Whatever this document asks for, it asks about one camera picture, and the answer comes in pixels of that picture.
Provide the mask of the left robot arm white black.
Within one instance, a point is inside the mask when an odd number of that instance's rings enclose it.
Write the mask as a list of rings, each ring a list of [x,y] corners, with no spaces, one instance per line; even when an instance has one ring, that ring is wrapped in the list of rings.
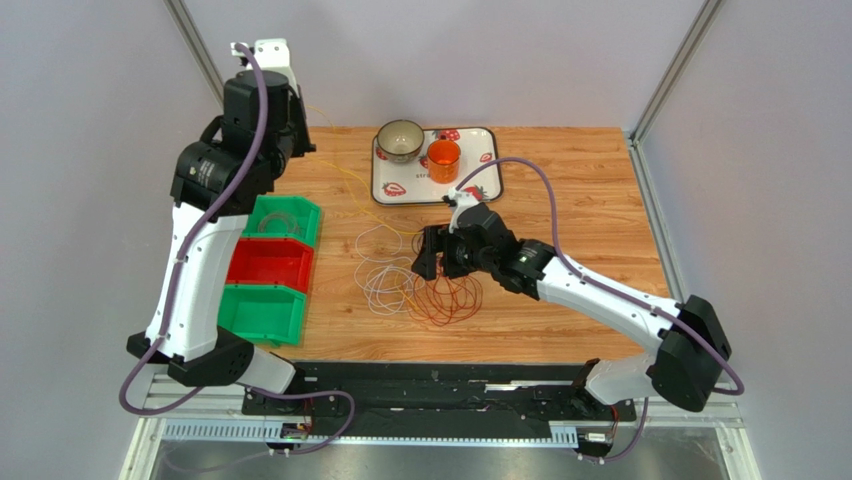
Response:
[[[225,84],[222,115],[179,155],[168,273],[149,326],[127,340],[131,355],[166,365],[186,387],[282,393],[296,375],[289,361],[218,324],[226,275],[257,199],[273,191],[290,158],[315,149],[296,84],[279,72],[262,75],[265,126],[258,124],[261,89],[252,71],[241,72]]]

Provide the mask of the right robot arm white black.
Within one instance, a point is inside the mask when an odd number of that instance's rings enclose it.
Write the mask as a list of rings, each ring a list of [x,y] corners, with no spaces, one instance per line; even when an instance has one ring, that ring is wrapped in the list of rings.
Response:
[[[646,294],[582,268],[535,239],[519,239],[496,212],[476,203],[448,224],[422,230],[411,270],[431,281],[485,272],[505,290],[580,312],[627,336],[642,354],[590,360],[575,381],[611,405],[658,395],[690,412],[702,411],[732,354],[712,304]]]

